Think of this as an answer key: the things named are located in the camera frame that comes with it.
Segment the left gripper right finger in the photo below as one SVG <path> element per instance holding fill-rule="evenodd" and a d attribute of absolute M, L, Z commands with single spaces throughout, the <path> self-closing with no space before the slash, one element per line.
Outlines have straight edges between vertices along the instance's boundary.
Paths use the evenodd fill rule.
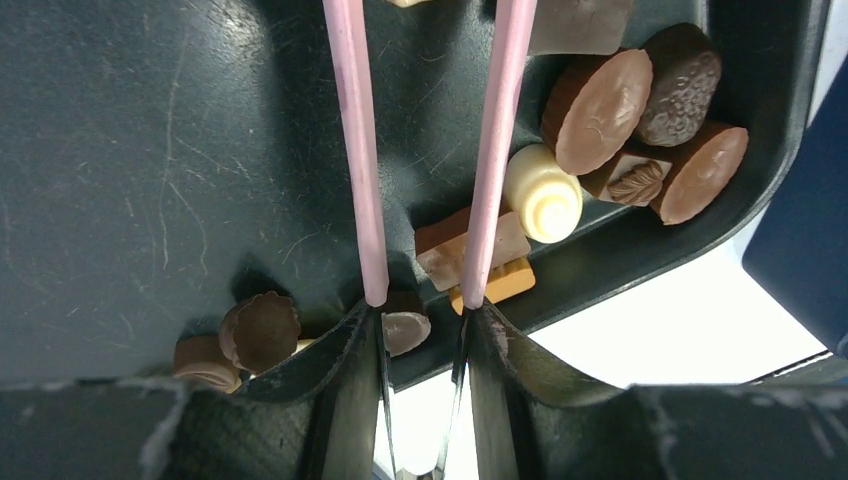
<path fill-rule="evenodd" d="M 619 389 L 517 330 L 466 314 L 483 479 L 843 479 L 847 390 L 834 385 Z"/>

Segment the pink cat paw tongs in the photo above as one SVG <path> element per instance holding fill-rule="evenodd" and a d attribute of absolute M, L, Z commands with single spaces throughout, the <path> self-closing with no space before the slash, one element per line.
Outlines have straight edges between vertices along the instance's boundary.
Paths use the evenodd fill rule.
<path fill-rule="evenodd" d="M 363 4 L 323 4 L 340 105 L 366 303 L 385 304 L 389 274 L 383 207 L 378 181 L 374 102 Z M 465 313 L 485 300 L 492 265 L 505 169 L 532 33 L 533 1 L 500 1 L 481 124 L 471 215 L 462 279 Z"/>

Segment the caramel square chocolate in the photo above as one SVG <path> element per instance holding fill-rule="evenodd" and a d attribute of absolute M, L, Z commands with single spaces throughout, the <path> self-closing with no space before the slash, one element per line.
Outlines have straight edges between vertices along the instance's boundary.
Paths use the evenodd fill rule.
<path fill-rule="evenodd" d="M 496 304 L 532 289 L 536 284 L 535 273 L 527 256 L 511 260 L 491 270 L 485 298 Z"/>

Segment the leaf embossed square chocolate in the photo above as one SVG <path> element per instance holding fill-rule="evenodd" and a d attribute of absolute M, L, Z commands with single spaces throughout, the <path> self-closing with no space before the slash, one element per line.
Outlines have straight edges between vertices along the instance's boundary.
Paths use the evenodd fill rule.
<path fill-rule="evenodd" d="M 671 167 L 670 162 L 622 150 L 578 180 L 597 200 L 644 207 L 659 195 Z"/>

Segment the white oval chocolate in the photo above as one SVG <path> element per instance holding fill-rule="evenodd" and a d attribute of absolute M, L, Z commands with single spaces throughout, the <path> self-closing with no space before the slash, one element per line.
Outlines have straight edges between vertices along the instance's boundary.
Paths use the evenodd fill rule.
<path fill-rule="evenodd" d="M 503 196 L 518 214 L 526 236 L 539 243 L 564 240 L 575 231 L 582 216 L 578 178 L 564 172 L 543 144 L 527 145 L 510 158 Z"/>

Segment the milk chocolate bar piece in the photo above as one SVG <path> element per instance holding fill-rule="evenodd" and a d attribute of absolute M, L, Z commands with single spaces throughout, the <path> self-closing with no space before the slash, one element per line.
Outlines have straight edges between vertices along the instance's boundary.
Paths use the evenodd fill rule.
<path fill-rule="evenodd" d="M 471 207 L 466 207 L 440 222 L 415 231 L 416 260 L 437 291 L 445 291 L 460 284 L 470 216 Z M 519 215 L 502 204 L 497 219 L 491 269 L 526 256 L 530 251 L 531 245 Z"/>

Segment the black chocolate tray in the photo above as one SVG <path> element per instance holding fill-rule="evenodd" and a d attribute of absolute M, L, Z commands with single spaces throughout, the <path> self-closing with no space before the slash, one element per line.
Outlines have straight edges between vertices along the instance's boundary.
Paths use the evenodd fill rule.
<path fill-rule="evenodd" d="M 721 53 L 710 114 L 750 144 L 721 196 L 665 227 L 590 203 L 504 302 L 535 331 L 688 262 L 776 190 L 809 112 L 825 1 L 638 1 L 624 44 L 680 22 Z M 238 301 L 290 296 L 321 335 L 362 297 L 318 1 L 1 5 L 1 380 L 112 378 L 172 360 Z"/>

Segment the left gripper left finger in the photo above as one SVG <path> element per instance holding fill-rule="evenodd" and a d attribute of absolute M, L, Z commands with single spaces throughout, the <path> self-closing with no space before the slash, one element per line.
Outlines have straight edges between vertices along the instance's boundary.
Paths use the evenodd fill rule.
<path fill-rule="evenodd" d="M 379 312 L 223 394 L 165 377 L 1 391 L 5 479 L 367 479 L 380 397 Z"/>

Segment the dark ribbed round chocolate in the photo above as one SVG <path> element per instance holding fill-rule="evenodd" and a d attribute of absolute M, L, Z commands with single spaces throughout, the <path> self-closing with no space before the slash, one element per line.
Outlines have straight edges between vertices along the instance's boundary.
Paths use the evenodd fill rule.
<path fill-rule="evenodd" d="M 218 336 L 227 359 L 239 369 L 261 375 L 294 354 L 300 333 L 292 299 L 269 291 L 230 309 Z"/>

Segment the blue tin lid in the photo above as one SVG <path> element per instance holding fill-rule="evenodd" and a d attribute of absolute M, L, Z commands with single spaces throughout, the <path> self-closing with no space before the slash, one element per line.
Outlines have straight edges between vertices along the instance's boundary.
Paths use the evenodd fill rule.
<path fill-rule="evenodd" d="M 840 68 L 742 259 L 837 357 L 847 356 L 847 69 Z"/>

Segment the brown oval chocolate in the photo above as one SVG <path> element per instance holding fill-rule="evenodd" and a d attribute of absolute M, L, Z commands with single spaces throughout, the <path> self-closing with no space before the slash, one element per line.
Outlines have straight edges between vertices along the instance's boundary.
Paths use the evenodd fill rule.
<path fill-rule="evenodd" d="M 744 127 L 707 121 L 687 142 L 658 147 L 658 159 L 671 164 L 650 207 L 665 225 L 684 223 L 702 212 L 737 172 L 749 143 Z"/>
<path fill-rule="evenodd" d="M 639 123 L 652 81 L 643 49 L 574 57 L 551 89 L 540 125 L 561 169 L 585 175 L 610 160 Z"/>

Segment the dark textured round chocolate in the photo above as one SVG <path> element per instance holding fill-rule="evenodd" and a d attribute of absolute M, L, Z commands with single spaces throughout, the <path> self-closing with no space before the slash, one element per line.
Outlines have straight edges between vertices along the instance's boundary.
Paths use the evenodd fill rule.
<path fill-rule="evenodd" d="M 656 33 L 642 49 L 652 62 L 653 80 L 634 137 L 650 146 L 681 145 L 705 121 L 722 75 L 720 54 L 691 23 Z"/>

